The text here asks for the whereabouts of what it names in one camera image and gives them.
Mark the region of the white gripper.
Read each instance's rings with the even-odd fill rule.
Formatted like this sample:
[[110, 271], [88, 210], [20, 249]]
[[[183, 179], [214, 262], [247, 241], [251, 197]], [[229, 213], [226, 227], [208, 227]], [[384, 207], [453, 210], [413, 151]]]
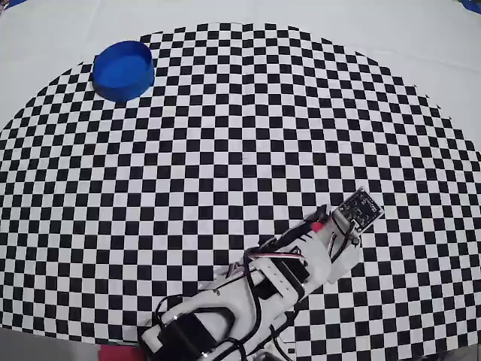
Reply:
[[[331, 206], [320, 205], [316, 210], [308, 214], [306, 223], [327, 223], [331, 218]], [[351, 226], [341, 227], [325, 225], [323, 228], [323, 244], [328, 252], [328, 260], [331, 262], [331, 271], [327, 282], [336, 283], [341, 277], [349, 272], [360, 261], [360, 239], [355, 236]]]

